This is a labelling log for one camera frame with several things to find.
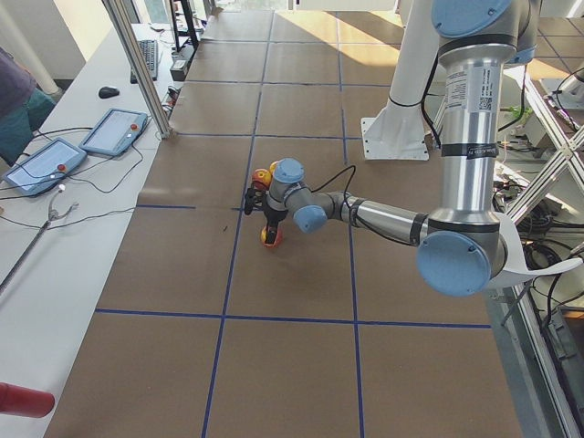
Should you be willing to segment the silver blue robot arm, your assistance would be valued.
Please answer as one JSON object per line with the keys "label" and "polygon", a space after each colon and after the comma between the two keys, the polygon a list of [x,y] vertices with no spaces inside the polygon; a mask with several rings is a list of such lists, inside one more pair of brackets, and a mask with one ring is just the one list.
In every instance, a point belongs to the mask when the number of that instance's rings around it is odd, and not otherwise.
{"label": "silver blue robot arm", "polygon": [[312,233],[336,219],[416,248],[416,264],[434,290],[464,297],[499,275],[512,243],[492,209],[499,93],[505,64],[526,64],[535,52],[538,1],[436,1],[431,20],[439,36],[437,61],[446,72],[442,132],[443,190],[429,214],[375,203],[347,193],[316,193],[303,165],[274,164],[270,184],[253,184],[245,206],[260,204],[261,238],[276,245],[278,226],[291,216]]}

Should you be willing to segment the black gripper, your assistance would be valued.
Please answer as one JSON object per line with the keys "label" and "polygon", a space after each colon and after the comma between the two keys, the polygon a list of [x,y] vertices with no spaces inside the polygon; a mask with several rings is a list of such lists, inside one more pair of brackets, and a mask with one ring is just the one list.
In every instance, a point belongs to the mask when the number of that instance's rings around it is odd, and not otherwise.
{"label": "black gripper", "polygon": [[278,225],[287,217],[286,210],[276,210],[269,205],[264,206],[266,217],[265,243],[275,244],[278,239]]}

